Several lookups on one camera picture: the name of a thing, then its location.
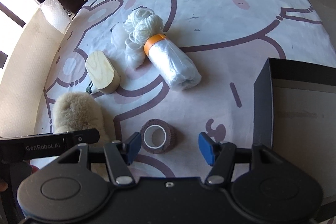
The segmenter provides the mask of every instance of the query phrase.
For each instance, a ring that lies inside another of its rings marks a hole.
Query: white yarn
[[[148,8],[134,10],[121,27],[118,23],[111,33],[111,42],[117,49],[125,50],[125,60],[129,67],[139,67],[146,55],[143,46],[146,41],[162,33],[162,19]]]

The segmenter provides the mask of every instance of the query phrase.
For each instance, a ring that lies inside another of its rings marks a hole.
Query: wooden oval block
[[[115,92],[120,84],[120,75],[102,51],[95,51],[85,62],[86,70],[94,86],[105,94]]]

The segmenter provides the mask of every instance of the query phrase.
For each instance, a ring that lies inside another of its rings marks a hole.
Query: screw
[[[175,186],[174,182],[171,182],[171,181],[166,182],[166,187],[170,188],[170,187],[174,187],[174,186]]]
[[[221,184],[224,182],[224,178],[218,175],[209,176],[207,180],[210,184]]]
[[[129,176],[120,176],[115,179],[115,182],[120,185],[127,185],[133,182],[133,179]]]

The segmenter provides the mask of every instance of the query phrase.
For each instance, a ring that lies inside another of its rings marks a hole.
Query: plastic bag roll
[[[171,90],[189,89],[201,81],[191,59],[167,37],[151,46],[148,58]]]

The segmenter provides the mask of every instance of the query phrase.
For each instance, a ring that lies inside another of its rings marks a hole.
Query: cartoon bear print tablecloth
[[[118,22],[139,7],[153,9],[164,33],[195,63],[202,81],[182,92],[169,90],[146,60],[128,68],[110,42]],[[136,176],[201,176],[209,171],[198,150],[198,134],[250,147],[253,83],[268,57],[336,66],[329,36],[309,0],[89,0],[74,18],[50,68],[35,133],[53,131],[55,100],[85,91],[85,60],[102,50],[121,75],[116,92],[92,96],[103,108],[106,131],[126,139],[149,119],[176,128],[178,145],[162,155],[141,149],[130,166]],[[244,172],[238,166],[236,174]]]

